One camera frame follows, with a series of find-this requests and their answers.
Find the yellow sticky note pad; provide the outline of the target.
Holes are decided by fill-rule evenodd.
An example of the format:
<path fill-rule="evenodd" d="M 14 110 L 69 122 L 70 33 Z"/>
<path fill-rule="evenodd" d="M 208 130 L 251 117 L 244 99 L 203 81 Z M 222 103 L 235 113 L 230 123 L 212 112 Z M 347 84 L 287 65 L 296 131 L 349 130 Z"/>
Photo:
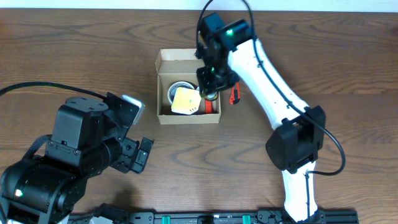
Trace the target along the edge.
<path fill-rule="evenodd" d="M 191 115 L 198 111 L 201 102 L 198 90 L 178 87 L 175 92 L 171 110 L 174 113 Z"/>

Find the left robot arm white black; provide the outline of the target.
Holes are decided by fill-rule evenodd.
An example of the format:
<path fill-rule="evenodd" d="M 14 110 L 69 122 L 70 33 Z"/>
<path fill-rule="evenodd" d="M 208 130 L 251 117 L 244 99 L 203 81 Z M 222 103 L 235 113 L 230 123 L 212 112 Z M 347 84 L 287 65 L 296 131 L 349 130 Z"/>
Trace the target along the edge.
<path fill-rule="evenodd" d="M 59 107 L 51 135 L 35 140 L 1 176 L 1 223 L 59 223 L 84 196 L 88 179 L 112 167 L 140 174 L 153 141 L 127 138 L 144 111 L 139 100 L 108 93 L 71 97 Z"/>

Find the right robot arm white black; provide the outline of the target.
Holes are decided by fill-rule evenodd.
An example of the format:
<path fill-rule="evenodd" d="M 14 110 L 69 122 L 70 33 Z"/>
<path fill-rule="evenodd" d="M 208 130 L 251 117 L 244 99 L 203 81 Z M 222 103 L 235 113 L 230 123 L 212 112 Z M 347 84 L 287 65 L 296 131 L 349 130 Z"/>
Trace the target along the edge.
<path fill-rule="evenodd" d="M 215 100 L 218 93 L 243 81 L 264 110 L 273 130 L 266 142 L 272 163 L 282 172 L 284 210 L 293 222 L 315 219 L 312 171 L 323 146 L 325 113 L 301 100 L 267 58 L 261 41 L 244 19 L 225 24 L 217 13 L 197 25 L 196 56 L 200 94 Z"/>

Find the white tape roll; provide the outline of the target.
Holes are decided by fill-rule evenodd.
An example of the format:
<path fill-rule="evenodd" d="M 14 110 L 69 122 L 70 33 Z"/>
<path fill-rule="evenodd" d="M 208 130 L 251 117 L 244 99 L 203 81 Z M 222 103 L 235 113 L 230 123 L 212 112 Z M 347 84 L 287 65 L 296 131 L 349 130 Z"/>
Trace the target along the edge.
<path fill-rule="evenodd" d="M 171 86 L 169 87 L 168 92 L 167 92 L 167 97 L 168 97 L 170 104 L 173 103 L 175 93 L 177 91 L 177 88 L 179 88 L 179 87 L 195 89 L 194 85 L 192 85 L 191 83 L 186 82 L 186 81 L 179 81 L 179 82 L 175 82 L 175 83 L 171 84 Z"/>

